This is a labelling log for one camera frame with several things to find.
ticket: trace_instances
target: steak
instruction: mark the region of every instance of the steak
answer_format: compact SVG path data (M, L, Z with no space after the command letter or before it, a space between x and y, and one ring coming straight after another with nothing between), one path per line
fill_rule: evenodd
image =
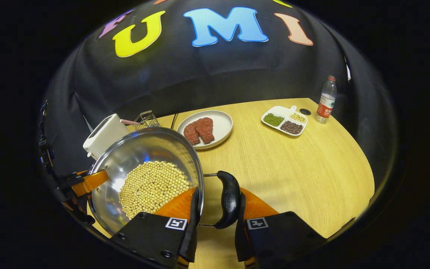
M200 139L198 138L198 133L195 130L195 126L198 121L194 121L191 124L188 124L184 129L184 136L192 145L196 145L200 143Z
M195 121L195 130L206 144L215 140L212 134L213 128L214 122L210 118L203 118Z

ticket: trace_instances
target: wooden table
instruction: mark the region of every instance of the wooden table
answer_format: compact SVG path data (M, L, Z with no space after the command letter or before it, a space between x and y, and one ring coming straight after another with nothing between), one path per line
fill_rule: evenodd
M273 106L312 112L300 136L288 136L261 123ZM328 238L359 216L374 194L371 167L352 136L331 117L327 124L314 119L318 105L308 98L246 102L178 114L174 129L188 116L205 110L226 112L233 119L232 134L215 148L198 151L204 173L223 170L280 213L295 212L321 236ZM170 128L174 116L159 118ZM201 223L216 223L222 216L222 184L205 179ZM235 224L223 229L198 227L196 262L192 269L244 268L237 262ZM96 223L99 231L109 236Z

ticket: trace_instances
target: letter m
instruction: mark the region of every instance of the letter m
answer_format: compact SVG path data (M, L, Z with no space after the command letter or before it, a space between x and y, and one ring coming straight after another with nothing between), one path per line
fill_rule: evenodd
M256 10L248 7L234 7L227 18L211 9L196 9L184 13L184 17L191 18L195 28L195 47L215 44L218 38L210 34L210 28L226 41L231 41L237 27L240 27L238 38L241 41L265 42L268 37L261 32L256 21Z

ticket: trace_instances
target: white plate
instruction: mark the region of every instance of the white plate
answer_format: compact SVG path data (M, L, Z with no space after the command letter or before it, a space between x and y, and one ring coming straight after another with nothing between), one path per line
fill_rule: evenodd
M212 134L214 135L215 140L208 144L205 144L202 139L199 138L200 143L193 146L193 148L195 149L213 148L214 146L225 141L225 139L227 139L227 137L230 136L230 133L232 132L232 117L230 117L230 115L228 115L227 113L218 110L208 110L193 114L192 116L184 119L184 121L181 122L181 124L177 128L177 131L184 135L184 129L188 124L191 124L194 121L205 117L212 119L214 122Z
M268 115L268 114L270 114L270 113L273 114L273 115L275 115L275 116L277 116L277 117L282 117L283 118L283 121L279 124L279 126L273 126L273 125L271 125L269 123L266 123L263 120L263 118L265 118L265 116ZM300 115L300 116L304 117L305 118L305 122L301 123L301 122L299 122L297 120L294 120L294 119L290 118L291 114L297 114L297 115ZM303 126L302 131L300 133L298 133L298 134L292 134L292 133L288 133L286 131L283 131L281 129L281 126L285 122L287 122L287 121L290 121L290 122L292 122L294 124L298 124L298 125ZM304 129L306 128L306 124L308 124L308 118L304 114L296 112L296 106L292 106L290 109L288 109L286 107L282 107L282 106L274 106L274 107L268 109L268 111L265 112L265 114L263 114L261 116L261 122L263 122L264 124L270 126L271 128L277 129L278 131L280 131L282 133L286 133L289 136L299 136L300 134L303 133Z

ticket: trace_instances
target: black handle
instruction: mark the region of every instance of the black handle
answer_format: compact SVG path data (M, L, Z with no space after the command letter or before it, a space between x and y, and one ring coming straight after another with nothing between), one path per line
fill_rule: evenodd
M231 174L219 171L217 177L222 181L222 218L213 225L217 229L227 228L238 219L240 209L240 186L237 179Z

